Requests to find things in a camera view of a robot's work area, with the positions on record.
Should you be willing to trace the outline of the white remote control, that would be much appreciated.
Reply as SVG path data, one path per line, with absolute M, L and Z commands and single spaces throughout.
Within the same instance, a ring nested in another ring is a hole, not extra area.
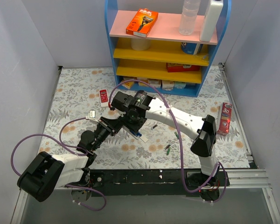
M 132 137 L 134 137 L 136 140 L 140 139 L 142 137 L 142 134 L 140 132 L 134 132 L 132 130 L 129 130 L 127 127 L 122 126 L 122 128 L 127 131 Z

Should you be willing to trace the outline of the white battery cover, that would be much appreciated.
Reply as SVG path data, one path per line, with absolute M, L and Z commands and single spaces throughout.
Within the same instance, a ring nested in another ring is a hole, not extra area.
M 141 136 L 140 139 L 145 143 L 148 141 L 148 139 L 145 136 Z

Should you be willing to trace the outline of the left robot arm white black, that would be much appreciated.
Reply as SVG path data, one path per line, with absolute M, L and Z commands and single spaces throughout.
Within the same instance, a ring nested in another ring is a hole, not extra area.
M 17 186 L 39 202 L 45 201 L 55 188 L 68 183 L 86 186 L 90 175 L 85 169 L 94 162 L 97 156 L 94 151 L 122 127 L 119 119 L 101 117 L 95 131 L 87 130 L 81 134 L 76 152 L 57 155 L 40 152 L 20 175 Z

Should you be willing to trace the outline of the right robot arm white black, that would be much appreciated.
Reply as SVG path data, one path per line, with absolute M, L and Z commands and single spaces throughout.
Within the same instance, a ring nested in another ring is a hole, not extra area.
M 116 109 L 123 116 L 127 127 L 133 132 L 140 129 L 140 122 L 145 119 L 159 121 L 175 127 L 172 112 L 179 126 L 180 132 L 193 140 L 190 147 L 192 153 L 199 157 L 202 181 L 206 185 L 215 184 L 219 175 L 215 170 L 216 157 L 214 145 L 216 143 L 216 121 L 211 115 L 205 118 L 190 115 L 176 108 L 167 108 L 159 98 L 150 96 L 145 91 L 138 91 L 135 96 L 117 92 L 111 102 L 112 109 Z

